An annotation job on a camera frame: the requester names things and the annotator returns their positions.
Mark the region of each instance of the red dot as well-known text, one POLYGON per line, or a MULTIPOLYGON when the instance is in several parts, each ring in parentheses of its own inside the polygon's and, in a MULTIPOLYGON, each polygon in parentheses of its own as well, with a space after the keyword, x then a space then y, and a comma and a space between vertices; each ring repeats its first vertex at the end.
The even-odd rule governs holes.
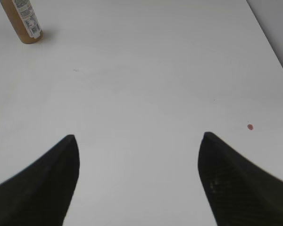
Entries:
POLYGON ((254 129, 254 126, 252 124, 248 124, 247 125, 247 128, 249 128, 249 130, 253 130, 254 129))

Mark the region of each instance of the wall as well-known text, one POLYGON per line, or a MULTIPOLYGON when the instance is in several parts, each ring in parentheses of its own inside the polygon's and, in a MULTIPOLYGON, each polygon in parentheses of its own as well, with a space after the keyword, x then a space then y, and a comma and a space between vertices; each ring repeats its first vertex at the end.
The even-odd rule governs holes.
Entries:
POLYGON ((247 0, 283 67, 283 0, 247 0))

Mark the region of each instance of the white table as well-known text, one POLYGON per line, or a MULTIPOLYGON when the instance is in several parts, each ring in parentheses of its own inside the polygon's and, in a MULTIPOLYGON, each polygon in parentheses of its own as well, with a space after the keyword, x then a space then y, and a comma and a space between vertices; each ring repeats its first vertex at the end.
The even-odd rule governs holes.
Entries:
POLYGON ((283 70, 246 1, 32 4, 34 45, 0 9, 0 182, 75 134, 65 226, 212 226, 205 131, 283 179, 283 70))

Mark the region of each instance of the bottle label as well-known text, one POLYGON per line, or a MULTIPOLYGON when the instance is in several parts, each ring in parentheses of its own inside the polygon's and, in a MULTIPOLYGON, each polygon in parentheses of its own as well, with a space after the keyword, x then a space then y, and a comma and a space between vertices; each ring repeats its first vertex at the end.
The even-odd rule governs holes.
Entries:
POLYGON ((29 0, 12 0, 29 37, 39 38, 41 28, 29 0))

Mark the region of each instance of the brown bottle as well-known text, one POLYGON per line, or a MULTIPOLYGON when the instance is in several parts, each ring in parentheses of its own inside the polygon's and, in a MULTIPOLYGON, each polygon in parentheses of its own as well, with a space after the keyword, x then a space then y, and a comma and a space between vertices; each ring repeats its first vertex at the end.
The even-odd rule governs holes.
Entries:
POLYGON ((25 44, 40 40, 43 31, 29 0, 0 0, 19 39, 25 44))

